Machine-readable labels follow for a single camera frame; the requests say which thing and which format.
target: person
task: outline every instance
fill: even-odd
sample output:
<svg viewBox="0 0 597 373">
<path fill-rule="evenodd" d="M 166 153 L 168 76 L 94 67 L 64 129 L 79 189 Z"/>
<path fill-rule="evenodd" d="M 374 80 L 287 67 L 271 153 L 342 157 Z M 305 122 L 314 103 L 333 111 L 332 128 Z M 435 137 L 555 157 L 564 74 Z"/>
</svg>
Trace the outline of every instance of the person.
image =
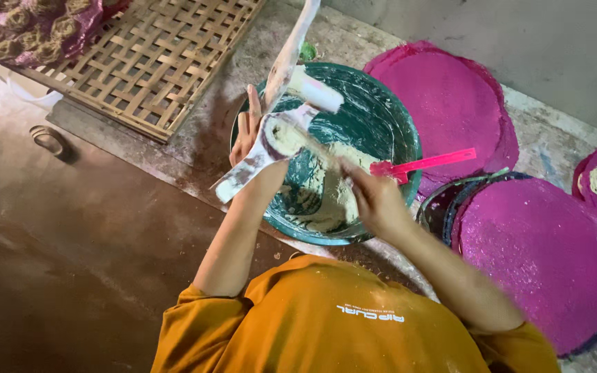
<svg viewBox="0 0 597 373">
<path fill-rule="evenodd" d="M 239 116 L 232 165 L 257 136 Z M 305 255 L 254 278 L 255 238 L 287 162 L 232 200 L 193 283 L 163 314 L 152 372 L 559 372 L 544 336 L 490 280 L 425 232 L 392 179 L 343 163 L 360 219 L 404 254 L 441 304 L 363 267 Z"/>
</svg>

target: rip curl logo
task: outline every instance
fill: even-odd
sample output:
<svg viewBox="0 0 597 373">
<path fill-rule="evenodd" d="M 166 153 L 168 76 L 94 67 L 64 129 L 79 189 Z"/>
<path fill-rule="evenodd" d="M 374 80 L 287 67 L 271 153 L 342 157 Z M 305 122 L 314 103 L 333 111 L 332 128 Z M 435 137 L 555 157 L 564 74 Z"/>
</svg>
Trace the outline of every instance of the rip curl logo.
<svg viewBox="0 0 597 373">
<path fill-rule="evenodd" d="M 365 311 L 362 309 L 353 309 L 353 308 L 343 307 L 343 306 L 336 306 L 336 307 L 341 309 L 343 313 L 348 313 L 350 315 L 363 315 L 363 317 L 371 318 L 373 320 L 376 320 L 376 319 L 393 320 L 393 321 L 397 321 L 398 323 L 404 323 L 404 321 L 405 321 L 404 316 L 395 316 L 392 313 L 384 313 L 382 315 L 378 315 L 375 312 L 369 312 L 369 311 Z"/>
</svg>

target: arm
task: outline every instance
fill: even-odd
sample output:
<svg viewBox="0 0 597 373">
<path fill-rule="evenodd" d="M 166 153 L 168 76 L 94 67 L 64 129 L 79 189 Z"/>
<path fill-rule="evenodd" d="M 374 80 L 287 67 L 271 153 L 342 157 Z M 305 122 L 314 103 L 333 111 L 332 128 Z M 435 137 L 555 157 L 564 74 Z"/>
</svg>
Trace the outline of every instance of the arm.
<svg viewBox="0 0 597 373">
<path fill-rule="evenodd" d="M 392 179 L 370 176 L 346 163 L 343 169 L 353 181 L 366 228 L 414 263 L 455 315 L 485 333 L 522 325 L 522 313 L 501 290 L 413 221 Z"/>
<path fill-rule="evenodd" d="M 239 115 L 239 136 L 229 162 L 237 164 L 252 148 L 261 119 L 259 97 L 248 86 L 250 112 Z M 271 199 L 285 179 L 288 163 L 278 162 L 262 170 L 232 200 L 216 237 L 197 270 L 193 285 L 205 294 L 235 297 L 250 272 L 257 230 Z"/>
</svg>

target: orange shirt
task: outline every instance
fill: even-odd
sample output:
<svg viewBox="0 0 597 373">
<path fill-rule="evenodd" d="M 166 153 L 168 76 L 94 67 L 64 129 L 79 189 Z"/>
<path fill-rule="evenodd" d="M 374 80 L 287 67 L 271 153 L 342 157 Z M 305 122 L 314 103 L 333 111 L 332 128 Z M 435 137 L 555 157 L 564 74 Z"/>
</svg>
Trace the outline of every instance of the orange shirt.
<svg viewBox="0 0 597 373">
<path fill-rule="evenodd" d="M 192 285 L 181 292 L 164 312 L 151 371 L 466 373 L 500 365 L 559 372 L 531 324 L 473 335 L 443 305 L 363 267 L 301 256 L 253 279 L 244 298 L 209 297 Z"/>
</svg>

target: pink spatula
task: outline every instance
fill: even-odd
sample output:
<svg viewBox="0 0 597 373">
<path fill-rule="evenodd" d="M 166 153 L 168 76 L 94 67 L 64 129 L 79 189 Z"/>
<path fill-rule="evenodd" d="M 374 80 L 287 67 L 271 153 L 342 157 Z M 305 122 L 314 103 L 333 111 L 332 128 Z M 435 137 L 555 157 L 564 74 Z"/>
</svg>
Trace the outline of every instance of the pink spatula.
<svg viewBox="0 0 597 373">
<path fill-rule="evenodd" d="M 462 162 L 475 158 L 476 149 L 470 148 L 454 151 L 449 154 L 437 155 L 436 157 L 421 159 L 419 161 L 403 163 L 402 165 L 397 166 L 393 166 L 393 164 L 388 161 L 375 162 L 370 165 L 370 173 L 375 176 L 390 176 L 397 180 L 398 184 L 406 184 L 409 182 L 407 173 L 410 171 L 448 165 L 449 163 Z"/>
</svg>

